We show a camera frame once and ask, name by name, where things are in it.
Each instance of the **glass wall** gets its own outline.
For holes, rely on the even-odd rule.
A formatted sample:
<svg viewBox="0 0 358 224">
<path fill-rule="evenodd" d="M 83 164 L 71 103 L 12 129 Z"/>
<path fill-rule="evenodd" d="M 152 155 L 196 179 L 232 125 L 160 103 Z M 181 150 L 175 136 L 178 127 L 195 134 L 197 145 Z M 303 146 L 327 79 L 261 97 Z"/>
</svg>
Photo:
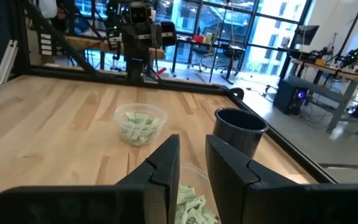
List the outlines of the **glass wall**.
<svg viewBox="0 0 358 224">
<path fill-rule="evenodd" d="M 106 18 L 108 0 L 96 0 L 96 11 Z M 291 44 L 295 29 L 311 0 L 161 0 L 156 8 L 156 22 L 172 21 L 177 33 L 191 37 L 198 32 L 215 33 L 221 42 L 235 39 L 246 52 L 236 62 L 243 72 L 279 75 L 286 59 L 281 47 Z M 75 0 L 81 13 L 91 16 L 91 0 Z M 164 60 L 172 62 L 175 46 L 165 48 Z M 191 45 L 179 43 L 177 62 L 197 60 Z M 217 64 L 227 63 L 218 50 Z"/>
<path fill-rule="evenodd" d="M 251 46 L 247 47 L 246 52 L 242 70 L 264 75 L 279 75 L 287 56 L 283 51 Z"/>
</svg>

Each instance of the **gray desk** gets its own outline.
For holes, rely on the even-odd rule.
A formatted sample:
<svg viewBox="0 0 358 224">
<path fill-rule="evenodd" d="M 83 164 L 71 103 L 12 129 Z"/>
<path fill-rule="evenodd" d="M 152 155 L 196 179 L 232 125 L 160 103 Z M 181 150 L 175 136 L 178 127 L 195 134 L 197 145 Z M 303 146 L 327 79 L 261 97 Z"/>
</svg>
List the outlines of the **gray desk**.
<svg viewBox="0 0 358 224">
<path fill-rule="evenodd" d="M 319 106 L 320 108 L 333 114 L 333 117 L 328 124 L 328 128 L 327 128 L 328 133 L 332 133 L 332 131 L 334 130 L 334 128 L 336 128 L 336 126 L 338 125 L 338 123 L 340 121 L 358 123 L 358 118 L 353 118 L 348 115 L 343 116 L 345 114 L 346 106 L 348 105 L 349 101 L 353 97 L 353 93 L 355 92 L 355 90 L 358 86 L 358 75 L 356 73 L 343 72 L 343 71 L 339 71 L 335 68 L 316 65 L 316 64 L 312 64 L 312 63 L 305 63 L 305 62 L 302 62 L 302 61 L 299 61 L 296 59 L 292 59 L 291 62 L 293 62 L 297 65 L 302 65 L 304 67 L 311 67 L 311 68 L 317 69 L 318 71 L 320 71 L 320 73 L 321 72 L 328 73 L 334 77 L 343 78 L 343 79 L 349 81 L 349 86 L 346 88 L 345 93 L 341 94 L 341 93 L 337 93 L 335 91 L 331 91 L 330 89 L 327 89 L 323 86 L 319 86 L 318 82 L 321 78 L 321 75 L 317 75 L 312 83 L 312 82 L 303 80 L 300 77 L 296 77 L 295 76 L 296 70 L 293 69 L 291 71 L 291 75 L 288 77 L 288 82 L 290 82 L 298 87 L 307 88 L 310 91 L 312 91 L 313 93 L 319 94 L 321 96 L 324 96 L 326 98 L 329 98 L 330 100 L 333 100 L 333 101 L 339 103 L 338 107 L 335 108 L 333 106 L 330 106 L 330 105 L 327 105 L 327 104 L 324 104 L 324 103 L 321 103 L 318 101 L 313 101 L 313 100 L 309 101 L 310 103 L 312 103 L 316 106 Z"/>
</svg>

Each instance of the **office chair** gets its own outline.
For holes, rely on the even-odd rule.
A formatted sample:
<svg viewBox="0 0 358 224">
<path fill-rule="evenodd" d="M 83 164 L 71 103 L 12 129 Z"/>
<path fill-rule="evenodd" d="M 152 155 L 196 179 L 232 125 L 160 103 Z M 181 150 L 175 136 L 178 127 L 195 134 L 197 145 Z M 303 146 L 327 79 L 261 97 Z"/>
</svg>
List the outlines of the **office chair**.
<svg viewBox="0 0 358 224">
<path fill-rule="evenodd" d="M 233 36 L 230 38 L 230 43 L 228 45 L 233 44 L 233 39 L 232 38 L 233 38 Z M 234 45 L 235 46 L 243 48 L 245 41 L 246 41 L 246 37 L 244 35 L 234 34 Z M 234 59 L 233 62 L 229 63 L 227 65 L 217 66 L 215 69 L 216 70 L 222 69 L 222 71 L 221 71 L 221 74 L 222 74 L 224 71 L 229 69 L 229 66 L 232 66 L 232 71 L 234 71 L 234 75 L 237 75 L 239 73 L 239 70 L 236 67 L 234 67 L 233 65 L 234 65 L 234 61 L 240 60 L 243 51 L 242 50 L 236 50 L 235 51 L 234 49 L 230 48 L 228 45 L 227 45 L 227 47 L 223 48 L 223 55 L 226 58 L 228 58 L 229 60 Z"/>
<path fill-rule="evenodd" d="M 208 32 L 215 34 L 216 32 L 216 28 L 214 27 L 205 27 L 204 31 L 203 31 L 203 35 L 205 36 Z M 207 66 L 206 64 L 203 63 L 203 59 L 213 56 L 215 54 L 214 49 L 210 48 L 210 47 L 206 47 L 206 46 L 198 46 L 198 47 L 192 47 L 192 52 L 194 52 L 194 54 L 197 55 L 197 57 L 199 57 L 201 60 L 200 62 L 197 63 L 191 63 L 187 65 L 187 68 L 190 68 L 190 66 L 194 67 L 195 65 L 199 66 L 199 72 L 202 72 L 201 67 L 204 67 L 205 69 L 210 68 L 209 66 Z"/>
</svg>

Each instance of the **computer monitor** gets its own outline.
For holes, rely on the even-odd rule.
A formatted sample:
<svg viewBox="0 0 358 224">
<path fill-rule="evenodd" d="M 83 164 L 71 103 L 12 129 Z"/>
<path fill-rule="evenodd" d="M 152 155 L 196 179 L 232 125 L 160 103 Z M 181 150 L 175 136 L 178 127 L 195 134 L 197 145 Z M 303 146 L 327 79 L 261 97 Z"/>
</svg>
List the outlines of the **computer monitor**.
<svg viewBox="0 0 358 224">
<path fill-rule="evenodd" d="M 295 44 L 310 45 L 317 33 L 319 26 L 298 26 L 295 30 Z"/>
</svg>

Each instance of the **desk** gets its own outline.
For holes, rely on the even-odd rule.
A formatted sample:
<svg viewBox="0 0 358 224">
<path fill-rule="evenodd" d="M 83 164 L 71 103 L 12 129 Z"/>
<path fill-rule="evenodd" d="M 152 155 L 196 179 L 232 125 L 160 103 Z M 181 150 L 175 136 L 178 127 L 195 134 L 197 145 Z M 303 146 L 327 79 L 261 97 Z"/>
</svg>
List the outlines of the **desk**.
<svg viewBox="0 0 358 224">
<path fill-rule="evenodd" d="M 148 146 L 125 143 L 114 122 L 119 105 L 135 102 L 168 113 L 160 136 Z M 212 133 L 220 107 L 236 106 L 225 96 L 21 76 L 0 86 L 0 191 L 19 185 L 115 184 L 171 134 L 180 135 L 181 165 L 206 174 L 205 135 Z M 267 135 L 254 159 L 295 182 L 315 182 Z M 212 194 L 199 178 L 181 174 L 180 182 L 199 195 Z M 206 206 L 218 214 L 214 200 Z"/>
<path fill-rule="evenodd" d="M 106 36 L 105 32 L 100 32 L 102 37 Z M 82 33 L 82 35 L 87 35 L 90 37 L 96 37 L 96 34 L 91 32 L 91 31 L 87 31 Z M 109 44 L 107 42 L 107 40 L 95 40 L 95 39 L 89 39 L 86 37 L 74 37 L 74 36 L 65 36 L 66 41 L 71 44 L 72 46 L 75 47 L 81 47 L 83 49 L 93 49 L 93 50 L 100 50 L 100 68 L 103 70 L 104 69 L 104 54 L 105 52 L 111 52 L 111 53 L 115 53 L 115 50 L 110 50 L 109 49 Z M 121 53 L 124 52 L 124 45 L 121 44 Z M 154 58 L 156 56 L 156 51 L 154 48 L 149 48 L 149 52 L 150 55 L 152 56 L 152 58 Z M 157 58 L 164 58 L 164 51 L 162 49 L 157 49 Z"/>
<path fill-rule="evenodd" d="M 330 123 L 328 124 L 328 128 L 327 128 L 328 133 L 332 133 L 332 131 L 334 130 L 334 128 L 336 128 L 338 122 L 340 122 L 340 121 L 358 123 L 358 118 L 353 118 L 350 116 L 346 116 L 345 118 L 342 117 L 343 114 L 345 113 L 345 109 L 346 109 L 349 101 L 353 97 L 353 93 L 355 92 L 355 90 L 358 86 L 358 73 L 341 71 L 336 68 L 316 65 L 313 63 L 302 62 L 297 59 L 292 59 L 291 62 L 293 62 L 296 65 L 301 65 L 303 67 L 311 67 L 311 68 L 317 69 L 318 72 L 317 72 L 313 82 L 310 83 L 310 82 L 300 78 L 301 77 L 300 72 L 298 72 L 298 74 L 295 76 L 296 69 L 294 68 L 291 72 L 292 75 L 290 75 L 288 77 L 289 82 L 292 82 L 296 86 L 307 88 L 312 93 L 317 93 L 319 95 L 322 95 L 326 98 L 329 98 L 330 100 L 333 100 L 333 101 L 339 103 L 338 107 L 334 108 L 330 105 L 327 105 L 327 104 L 324 104 L 324 103 L 321 103 L 318 101 L 313 101 L 313 100 L 310 101 L 310 103 L 312 103 L 316 106 L 319 106 L 320 108 L 333 114 L 333 118 L 331 119 Z M 349 86 L 347 87 L 345 93 L 344 94 L 337 93 L 337 92 L 331 91 L 323 86 L 319 86 L 318 82 L 319 82 L 323 72 L 328 73 L 334 77 L 339 77 L 339 78 L 343 78 L 345 80 L 349 80 L 350 81 Z"/>
<path fill-rule="evenodd" d="M 185 43 L 185 44 L 191 44 L 191 46 L 193 47 L 193 45 L 199 45 L 199 46 L 204 46 L 204 47 L 210 47 L 212 46 L 212 48 L 215 48 L 215 54 L 214 54 L 214 61 L 213 61 L 213 64 L 212 64 L 212 68 L 211 68 L 211 74 L 209 76 L 209 82 L 211 82 L 211 79 L 212 79 L 212 74 L 213 74 L 213 68 L 215 66 L 215 60 L 216 60 L 216 54 L 217 54 L 217 49 L 225 49 L 224 46 L 222 46 L 222 44 L 219 44 L 217 42 L 215 42 L 213 45 L 211 44 L 202 44 L 202 43 L 196 43 L 194 42 L 193 40 L 187 40 L 186 38 L 182 38 L 182 37 L 178 37 L 177 38 L 177 42 L 175 44 L 175 51 L 173 53 L 173 63 L 172 63 L 172 73 L 175 73 L 175 67 L 176 67 L 176 64 L 177 64 L 177 56 L 178 56 L 178 47 L 179 47 L 179 43 Z M 242 49 L 238 46 L 232 46 L 232 45 L 229 45 L 230 48 L 234 49 L 234 50 L 241 50 L 243 52 L 245 52 L 246 50 L 245 49 Z M 232 65 L 233 65 L 233 61 L 232 61 L 232 58 L 230 58 L 230 62 L 229 62 L 229 69 L 227 70 L 227 73 L 226 73 L 226 76 L 222 76 L 230 85 L 233 85 L 234 83 L 231 82 L 229 80 L 230 78 L 230 73 L 231 73 L 231 68 L 232 68 Z"/>
</svg>

